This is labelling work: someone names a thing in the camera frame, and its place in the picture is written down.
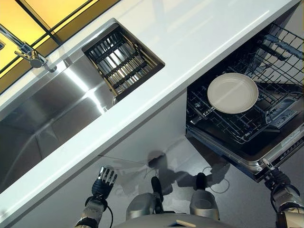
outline sink basin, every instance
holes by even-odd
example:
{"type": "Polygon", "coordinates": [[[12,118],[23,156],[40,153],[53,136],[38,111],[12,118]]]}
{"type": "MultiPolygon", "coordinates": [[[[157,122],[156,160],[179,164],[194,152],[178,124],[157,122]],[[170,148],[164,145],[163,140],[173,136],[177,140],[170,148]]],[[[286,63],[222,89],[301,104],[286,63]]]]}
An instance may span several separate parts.
{"type": "Polygon", "coordinates": [[[0,122],[0,192],[113,106],[86,56],[44,77],[52,79],[0,122]]]}
{"type": "Polygon", "coordinates": [[[164,67],[115,19],[54,65],[0,108],[0,193],[164,67]]]}

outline faucet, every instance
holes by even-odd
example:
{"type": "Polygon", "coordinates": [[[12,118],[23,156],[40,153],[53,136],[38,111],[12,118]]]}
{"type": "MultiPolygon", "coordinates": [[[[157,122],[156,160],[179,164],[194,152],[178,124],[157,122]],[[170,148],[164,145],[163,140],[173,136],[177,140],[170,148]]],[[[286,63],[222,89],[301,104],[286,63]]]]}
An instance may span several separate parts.
{"type": "Polygon", "coordinates": [[[52,69],[48,66],[47,59],[37,52],[34,48],[32,48],[26,42],[22,42],[18,39],[14,34],[12,34],[9,30],[7,30],[2,24],[0,24],[0,33],[2,33],[6,38],[12,41],[14,44],[18,46],[20,52],[15,51],[15,54],[19,57],[24,58],[25,60],[29,61],[30,65],[34,68],[40,68],[44,66],[46,70],[49,72],[54,72],[56,70],[56,66],[52,69]]]}

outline dish rack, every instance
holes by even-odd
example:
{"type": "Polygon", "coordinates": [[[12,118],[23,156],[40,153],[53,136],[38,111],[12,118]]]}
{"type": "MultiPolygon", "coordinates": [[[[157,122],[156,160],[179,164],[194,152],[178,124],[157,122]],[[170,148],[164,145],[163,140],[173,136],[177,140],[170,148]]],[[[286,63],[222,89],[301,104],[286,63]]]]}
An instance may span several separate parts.
{"type": "Polygon", "coordinates": [[[257,35],[253,51],[242,54],[222,72],[252,78],[259,89],[256,104],[240,114],[217,111],[208,102],[208,82],[188,91],[187,117],[194,124],[199,120],[212,121],[239,144],[249,142],[268,127],[279,129],[296,115],[289,107],[303,96],[303,43],[296,34],[270,24],[257,35]]]}
{"type": "Polygon", "coordinates": [[[164,63],[118,23],[83,48],[117,101],[153,76],[164,63]]]}

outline open dishwasher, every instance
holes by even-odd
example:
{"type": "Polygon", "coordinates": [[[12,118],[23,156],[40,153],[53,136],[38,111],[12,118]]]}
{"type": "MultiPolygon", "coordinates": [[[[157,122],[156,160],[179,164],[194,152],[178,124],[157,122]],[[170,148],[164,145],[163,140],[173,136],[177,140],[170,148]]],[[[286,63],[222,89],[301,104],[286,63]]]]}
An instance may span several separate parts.
{"type": "Polygon", "coordinates": [[[188,87],[188,133],[259,182],[268,159],[278,166],[304,144],[303,37],[272,23],[188,87]],[[208,101],[209,84],[224,73],[256,83],[257,102],[226,114],[208,101]]]}

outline white plate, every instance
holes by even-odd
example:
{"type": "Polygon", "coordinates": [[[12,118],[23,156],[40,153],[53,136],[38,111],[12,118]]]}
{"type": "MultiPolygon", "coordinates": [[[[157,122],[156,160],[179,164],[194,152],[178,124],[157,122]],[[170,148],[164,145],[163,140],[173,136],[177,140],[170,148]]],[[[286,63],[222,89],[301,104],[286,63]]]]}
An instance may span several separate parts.
{"type": "Polygon", "coordinates": [[[223,113],[237,114],[248,110],[256,103],[258,88],[246,75],[227,73],[210,83],[207,96],[215,109],[223,113]]]}

